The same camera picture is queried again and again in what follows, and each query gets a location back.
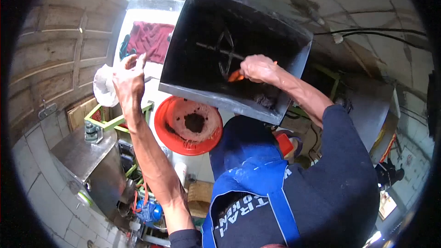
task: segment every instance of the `black t-shirt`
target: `black t-shirt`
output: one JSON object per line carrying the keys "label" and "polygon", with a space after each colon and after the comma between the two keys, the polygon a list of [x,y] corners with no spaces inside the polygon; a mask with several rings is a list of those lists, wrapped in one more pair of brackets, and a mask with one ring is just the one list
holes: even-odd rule
{"label": "black t-shirt", "polygon": [[[301,245],[361,247],[378,215],[377,174],[352,120],[338,105],[323,115],[322,155],[307,170],[292,164],[285,173],[284,192]],[[227,203],[213,205],[217,248],[285,245],[267,198],[229,193],[221,201]],[[172,248],[200,247],[200,237],[183,230],[171,234],[170,242]]]}

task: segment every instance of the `wooden door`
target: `wooden door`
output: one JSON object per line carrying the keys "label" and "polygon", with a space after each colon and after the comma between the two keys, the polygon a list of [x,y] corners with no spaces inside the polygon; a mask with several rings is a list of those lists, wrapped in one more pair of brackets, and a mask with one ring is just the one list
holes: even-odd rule
{"label": "wooden door", "polygon": [[125,0],[34,0],[18,38],[9,85],[11,141],[38,121],[93,93],[103,64],[113,65]]}

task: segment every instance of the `woven basket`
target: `woven basket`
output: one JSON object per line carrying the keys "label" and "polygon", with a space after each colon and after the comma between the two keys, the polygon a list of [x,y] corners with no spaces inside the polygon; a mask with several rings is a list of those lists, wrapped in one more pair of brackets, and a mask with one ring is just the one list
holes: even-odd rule
{"label": "woven basket", "polygon": [[210,207],[213,183],[196,181],[188,188],[187,201],[190,214],[205,218]]}

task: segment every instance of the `hand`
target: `hand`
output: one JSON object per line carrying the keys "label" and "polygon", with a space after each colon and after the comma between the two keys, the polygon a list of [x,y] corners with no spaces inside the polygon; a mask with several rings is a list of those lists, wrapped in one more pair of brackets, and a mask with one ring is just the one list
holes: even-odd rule
{"label": "hand", "polygon": [[113,86],[126,119],[141,111],[146,60],[146,54],[138,59],[136,55],[130,55],[113,67]]}
{"label": "hand", "polygon": [[240,64],[240,74],[253,82],[265,82],[274,85],[278,80],[278,71],[281,68],[277,62],[264,55],[248,56]]}

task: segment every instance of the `stainless steel machine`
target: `stainless steel machine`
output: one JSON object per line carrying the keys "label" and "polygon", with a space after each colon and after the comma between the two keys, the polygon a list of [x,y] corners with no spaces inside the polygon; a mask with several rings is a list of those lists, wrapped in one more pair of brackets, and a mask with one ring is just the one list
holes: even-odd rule
{"label": "stainless steel machine", "polygon": [[79,202],[102,213],[116,226],[128,229],[129,221],[118,212],[117,204],[118,201],[128,203],[133,191],[124,192],[132,185],[126,183],[117,139],[115,130],[103,132],[86,124],[60,141],[51,152],[60,174]]}

